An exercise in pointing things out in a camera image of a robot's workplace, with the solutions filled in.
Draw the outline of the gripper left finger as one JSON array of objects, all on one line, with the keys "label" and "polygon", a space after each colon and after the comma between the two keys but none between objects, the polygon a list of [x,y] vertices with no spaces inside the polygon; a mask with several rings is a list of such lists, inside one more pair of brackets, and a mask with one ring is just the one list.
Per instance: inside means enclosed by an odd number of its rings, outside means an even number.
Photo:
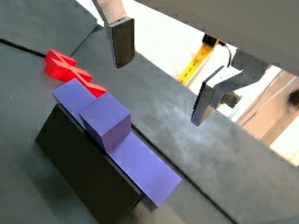
[{"label": "gripper left finger", "polygon": [[104,21],[116,68],[126,66],[136,55],[135,20],[127,15],[122,0],[92,0]]}]

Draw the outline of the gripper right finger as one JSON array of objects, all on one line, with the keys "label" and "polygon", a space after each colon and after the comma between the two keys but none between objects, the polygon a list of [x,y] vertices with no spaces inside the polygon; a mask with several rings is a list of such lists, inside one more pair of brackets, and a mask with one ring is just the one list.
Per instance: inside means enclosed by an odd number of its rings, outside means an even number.
[{"label": "gripper right finger", "polygon": [[256,83],[270,64],[242,50],[226,66],[220,66],[200,85],[194,104],[191,122],[199,126],[207,117],[208,107],[218,108],[226,94]]}]

